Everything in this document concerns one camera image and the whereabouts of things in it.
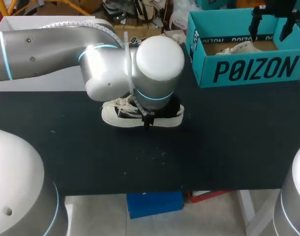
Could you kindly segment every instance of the robotic arm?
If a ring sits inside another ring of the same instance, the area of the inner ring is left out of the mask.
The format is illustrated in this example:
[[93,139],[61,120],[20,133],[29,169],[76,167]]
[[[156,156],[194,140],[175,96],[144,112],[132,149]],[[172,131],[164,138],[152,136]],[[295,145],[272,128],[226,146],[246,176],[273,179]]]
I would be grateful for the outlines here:
[[265,3],[265,6],[256,6],[253,9],[249,26],[251,39],[253,42],[256,40],[262,15],[273,15],[277,18],[287,18],[279,39],[282,42],[292,33],[294,24],[300,20],[300,12],[294,9],[296,0],[265,0]]
[[104,20],[0,32],[0,81],[79,65],[90,98],[109,101],[130,92],[145,116],[168,103],[184,62],[172,39],[154,36],[129,49]]

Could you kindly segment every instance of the black tabletop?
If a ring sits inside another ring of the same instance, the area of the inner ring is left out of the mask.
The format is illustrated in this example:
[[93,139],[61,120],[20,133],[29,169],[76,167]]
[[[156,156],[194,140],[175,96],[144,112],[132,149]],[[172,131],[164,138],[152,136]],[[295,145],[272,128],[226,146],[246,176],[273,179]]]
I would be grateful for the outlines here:
[[85,92],[0,92],[0,129],[66,195],[280,188],[300,148],[300,82],[202,89],[187,59],[177,128],[109,126]]

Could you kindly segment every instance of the blue led ring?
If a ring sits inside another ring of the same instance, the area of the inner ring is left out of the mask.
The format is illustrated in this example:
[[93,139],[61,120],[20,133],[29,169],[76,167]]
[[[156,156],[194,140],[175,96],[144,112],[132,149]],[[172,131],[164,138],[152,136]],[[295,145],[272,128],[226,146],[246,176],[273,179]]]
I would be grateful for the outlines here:
[[8,63],[8,58],[7,58],[7,53],[6,53],[6,47],[5,47],[5,43],[4,43],[3,33],[2,32],[0,32],[0,45],[1,45],[1,50],[2,50],[3,62],[4,62],[4,66],[6,67],[8,78],[9,78],[9,80],[12,80],[12,75],[11,75],[11,71],[10,71],[10,67],[9,67],[9,63]]
[[138,93],[139,93],[142,97],[144,97],[144,98],[146,98],[146,99],[149,99],[149,100],[152,100],[152,101],[162,101],[162,100],[164,100],[164,99],[166,99],[166,98],[169,98],[169,97],[174,93],[174,91],[172,91],[169,95],[167,95],[167,96],[165,96],[165,97],[162,97],[162,98],[151,98],[151,97],[148,97],[148,96],[142,94],[138,89],[137,89],[137,91],[138,91]]
[[79,56],[79,61],[81,59],[81,57],[90,49],[96,49],[96,48],[118,48],[117,46],[114,46],[114,45],[110,45],[110,44],[102,44],[102,45],[96,45],[92,48],[88,48],[88,49],[85,49],[83,51],[83,53],[81,53],[81,55]]
[[299,231],[295,228],[295,226],[292,224],[292,222],[290,221],[290,219],[288,218],[286,212],[285,212],[285,209],[284,209],[284,205],[283,205],[283,198],[282,198],[282,192],[281,192],[281,205],[282,205],[282,209],[283,209],[283,212],[284,212],[284,215],[288,221],[288,223],[290,224],[290,226],[292,226],[293,230],[300,236],[300,233]]
[[43,236],[47,236],[47,235],[49,234],[49,232],[51,231],[51,229],[52,229],[52,227],[53,227],[53,225],[54,225],[54,222],[55,222],[55,220],[56,220],[56,218],[57,218],[57,215],[58,215],[58,210],[59,210],[59,194],[58,194],[58,190],[57,190],[57,187],[56,187],[55,183],[54,183],[54,186],[55,186],[56,194],[57,194],[57,206],[56,206],[56,212],[55,212],[55,215],[54,215],[54,217],[53,217],[53,220],[52,220],[50,226],[48,227],[48,229],[46,230],[46,232],[43,234]]

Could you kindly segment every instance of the shoelace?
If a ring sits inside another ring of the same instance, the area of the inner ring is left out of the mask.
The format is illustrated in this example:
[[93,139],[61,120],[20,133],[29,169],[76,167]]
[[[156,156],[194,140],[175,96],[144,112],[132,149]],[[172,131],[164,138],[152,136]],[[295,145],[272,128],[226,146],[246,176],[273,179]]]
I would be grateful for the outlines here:
[[109,102],[105,102],[103,104],[103,106],[107,105],[107,106],[112,106],[112,107],[117,107],[119,110],[118,116],[120,115],[120,112],[124,112],[124,113],[136,113],[136,111],[138,110],[137,107],[134,107],[133,105],[131,105],[129,103],[129,100],[131,100],[132,96],[129,95],[128,97],[125,98],[118,98]]

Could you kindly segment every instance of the tiled floor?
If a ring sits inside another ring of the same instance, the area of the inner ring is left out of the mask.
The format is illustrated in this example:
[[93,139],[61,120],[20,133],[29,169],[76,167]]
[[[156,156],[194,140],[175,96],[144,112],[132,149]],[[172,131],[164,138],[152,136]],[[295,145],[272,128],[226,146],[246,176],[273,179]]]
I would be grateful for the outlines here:
[[[251,191],[255,209],[268,190]],[[175,211],[130,219],[126,195],[67,197],[73,205],[70,236],[244,236],[245,226],[236,192]],[[261,236],[274,236],[267,227]]]

